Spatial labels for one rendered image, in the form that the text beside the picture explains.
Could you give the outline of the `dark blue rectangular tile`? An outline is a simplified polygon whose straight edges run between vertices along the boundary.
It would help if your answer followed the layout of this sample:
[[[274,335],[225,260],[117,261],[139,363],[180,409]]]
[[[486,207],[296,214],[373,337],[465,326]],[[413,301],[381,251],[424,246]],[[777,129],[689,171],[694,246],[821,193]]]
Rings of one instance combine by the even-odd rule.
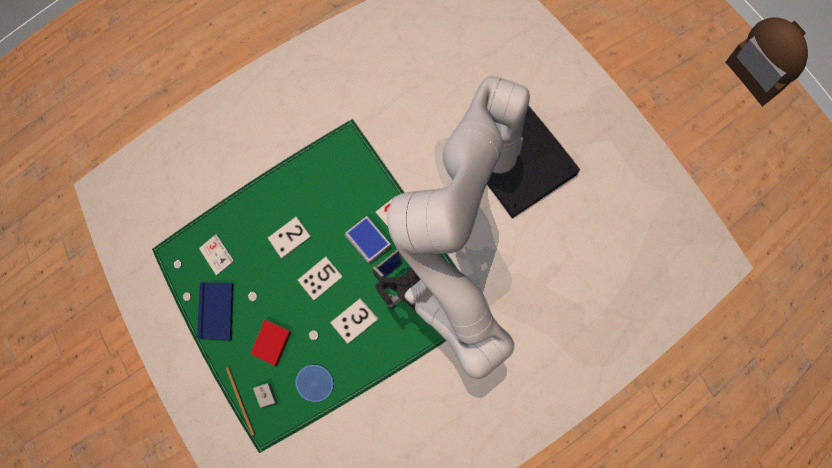
[[[233,283],[200,283],[199,339],[232,340]]]

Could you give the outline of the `blue rectangular card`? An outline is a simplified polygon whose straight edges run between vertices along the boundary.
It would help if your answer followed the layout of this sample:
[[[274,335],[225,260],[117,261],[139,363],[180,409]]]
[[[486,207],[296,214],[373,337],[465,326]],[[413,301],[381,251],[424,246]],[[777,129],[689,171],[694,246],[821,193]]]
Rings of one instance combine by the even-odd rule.
[[[400,252],[397,250],[392,255],[390,255],[387,259],[385,259],[382,263],[380,263],[377,268],[387,277],[393,271],[395,271],[398,267],[403,264],[402,257]]]

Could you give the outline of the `blue round coaster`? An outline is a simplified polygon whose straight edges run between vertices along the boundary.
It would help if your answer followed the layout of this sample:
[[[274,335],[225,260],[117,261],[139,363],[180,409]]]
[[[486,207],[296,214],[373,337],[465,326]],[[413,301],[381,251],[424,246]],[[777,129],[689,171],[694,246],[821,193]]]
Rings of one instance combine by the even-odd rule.
[[[298,393],[307,401],[321,402],[333,391],[333,378],[329,371],[319,365],[303,367],[296,376]]]

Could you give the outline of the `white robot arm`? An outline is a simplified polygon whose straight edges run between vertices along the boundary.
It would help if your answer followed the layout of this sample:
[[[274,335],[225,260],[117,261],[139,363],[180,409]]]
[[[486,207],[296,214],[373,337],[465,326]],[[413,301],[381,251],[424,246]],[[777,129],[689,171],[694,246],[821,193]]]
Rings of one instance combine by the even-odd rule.
[[[457,252],[467,243],[492,172],[515,166],[529,101],[525,86],[484,79],[443,149],[451,184],[397,195],[388,210],[392,241],[422,280],[405,299],[475,379],[508,359],[514,341],[494,319],[479,287],[441,254]]]

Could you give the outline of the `red flat box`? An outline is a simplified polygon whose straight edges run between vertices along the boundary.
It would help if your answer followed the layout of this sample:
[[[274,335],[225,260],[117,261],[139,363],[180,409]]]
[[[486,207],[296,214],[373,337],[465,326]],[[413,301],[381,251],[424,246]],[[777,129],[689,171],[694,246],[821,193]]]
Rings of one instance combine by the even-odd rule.
[[[264,320],[251,354],[277,366],[290,334],[290,331]]]

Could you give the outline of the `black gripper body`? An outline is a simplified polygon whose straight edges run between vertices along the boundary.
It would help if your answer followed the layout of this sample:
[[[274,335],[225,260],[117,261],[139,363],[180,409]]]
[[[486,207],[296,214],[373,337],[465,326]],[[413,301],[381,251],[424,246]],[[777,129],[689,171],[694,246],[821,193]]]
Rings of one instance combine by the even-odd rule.
[[[414,276],[413,276],[413,270],[412,270],[412,269],[407,270],[407,272],[406,272],[405,274],[401,275],[401,276],[399,277],[399,279],[405,279],[405,280],[408,280],[408,281],[409,281],[409,283],[410,283],[410,285],[409,285],[408,287],[404,287],[404,286],[397,285],[397,296],[398,296],[399,298],[403,299],[403,300],[401,300],[401,301],[406,302],[406,303],[407,303],[407,304],[408,304],[408,305],[409,305],[409,306],[410,306],[410,307],[411,307],[411,308],[415,311],[415,304],[411,304],[411,303],[409,303],[409,302],[405,299],[405,293],[406,293],[406,292],[407,292],[407,291],[408,291],[408,290],[409,290],[412,286],[414,286],[414,285],[415,285],[418,281],[420,281],[421,279],[420,279],[420,278],[418,278],[418,279],[415,279],[415,278],[414,278]],[[415,312],[416,312],[416,311],[415,311]]]

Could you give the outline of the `blue card stack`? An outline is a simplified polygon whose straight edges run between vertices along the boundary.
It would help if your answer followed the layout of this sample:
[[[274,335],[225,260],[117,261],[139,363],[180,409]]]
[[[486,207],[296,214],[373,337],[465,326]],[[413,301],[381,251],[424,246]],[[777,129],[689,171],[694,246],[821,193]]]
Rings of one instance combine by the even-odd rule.
[[[367,216],[346,234],[368,261],[391,245]]]

